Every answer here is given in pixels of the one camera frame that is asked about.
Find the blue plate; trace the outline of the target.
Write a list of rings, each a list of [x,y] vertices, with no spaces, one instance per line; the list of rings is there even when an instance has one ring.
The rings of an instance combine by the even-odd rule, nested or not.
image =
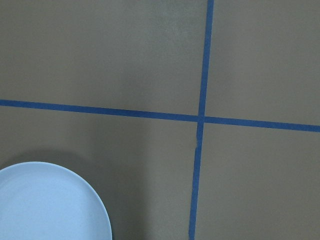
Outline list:
[[[53,163],[17,163],[0,171],[2,240],[111,240],[106,208],[94,188]]]

